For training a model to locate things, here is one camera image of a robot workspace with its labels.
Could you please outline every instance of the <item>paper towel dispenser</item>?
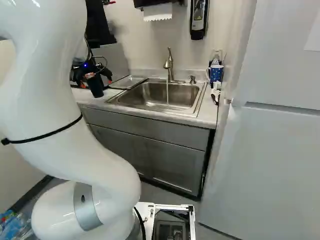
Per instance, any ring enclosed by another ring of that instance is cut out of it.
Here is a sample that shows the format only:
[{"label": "paper towel dispenser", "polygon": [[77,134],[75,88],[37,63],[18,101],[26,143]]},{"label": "paper towel dispenser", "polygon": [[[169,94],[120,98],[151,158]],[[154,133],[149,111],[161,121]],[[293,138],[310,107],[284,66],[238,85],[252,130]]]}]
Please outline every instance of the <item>paper towel dispenser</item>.
[{"label": "paper towel dispenser", "polygon": [[183,5],[185,0],[133,0],[133,2],[136,9],[142,9],[143,7],[167,3],[180,3]]}]

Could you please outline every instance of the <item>blue mug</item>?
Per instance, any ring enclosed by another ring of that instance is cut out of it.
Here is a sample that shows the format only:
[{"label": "blue mug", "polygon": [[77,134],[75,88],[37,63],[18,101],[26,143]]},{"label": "blue mug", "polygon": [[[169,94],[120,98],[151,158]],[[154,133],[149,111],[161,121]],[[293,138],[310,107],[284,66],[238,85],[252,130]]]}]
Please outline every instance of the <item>blue mug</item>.
[{"label": "blue mug", "polygon": [[211,84],[217,81],[222,82],[223,70],[223,65],[211,65],[211,67],[208,67],[205,71],[208,81],[210,81]]}]

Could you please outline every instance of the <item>soap dispenser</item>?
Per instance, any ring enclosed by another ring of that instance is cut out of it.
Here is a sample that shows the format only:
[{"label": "soap dispenser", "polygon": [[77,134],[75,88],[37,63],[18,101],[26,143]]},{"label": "soap dispenser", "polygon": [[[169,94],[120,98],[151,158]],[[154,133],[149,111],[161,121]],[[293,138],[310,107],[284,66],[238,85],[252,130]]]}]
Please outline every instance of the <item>soap dispenser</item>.
[{"label": "soap dispenser", "polygon": [[201,40],[208,29],[208,9],[210,0],[191,0],[190,35],[192,40]]}]

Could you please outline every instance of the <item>white refrigerator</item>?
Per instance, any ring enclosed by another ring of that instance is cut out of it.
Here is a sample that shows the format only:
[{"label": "white refrigerator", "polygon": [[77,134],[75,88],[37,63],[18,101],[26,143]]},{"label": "white refrigerator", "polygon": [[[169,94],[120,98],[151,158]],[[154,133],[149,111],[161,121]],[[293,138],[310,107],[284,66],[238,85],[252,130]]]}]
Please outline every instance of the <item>white refrigerator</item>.
[{"label": "white refrigerator", "polygon": [[319,240],[320,0],[237,4],[199,221]]}]

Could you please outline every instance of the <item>sink basin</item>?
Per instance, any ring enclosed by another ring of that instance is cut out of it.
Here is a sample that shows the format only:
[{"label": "sink basin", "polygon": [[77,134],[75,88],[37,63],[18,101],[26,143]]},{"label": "sink basin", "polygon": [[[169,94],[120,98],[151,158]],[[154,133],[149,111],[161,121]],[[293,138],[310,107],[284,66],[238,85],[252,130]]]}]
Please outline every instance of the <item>sink basin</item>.
[{"label": "sink basin", "polygon": [[189,84],[187,81],[170,82],[151,78],[131,90],[124,91],[107,101],[109,104],[196,117],[199,100],[202,100],[205,83]]}]

